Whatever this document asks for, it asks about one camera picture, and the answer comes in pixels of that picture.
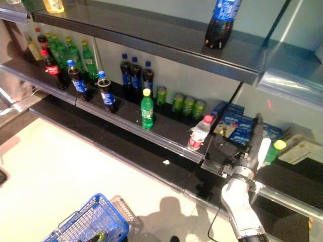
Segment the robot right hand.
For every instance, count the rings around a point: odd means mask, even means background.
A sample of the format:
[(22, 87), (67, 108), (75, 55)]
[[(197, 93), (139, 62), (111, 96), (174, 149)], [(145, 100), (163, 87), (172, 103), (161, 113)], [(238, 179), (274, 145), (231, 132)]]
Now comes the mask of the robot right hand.
[(238, 165), (248, 168), (255, 176), (264, 163), (270, 145), (270, 138), (263, 137), (262, 115), (257, 113), (254, 118), (250, 142), (244, 155), (239, 158)]

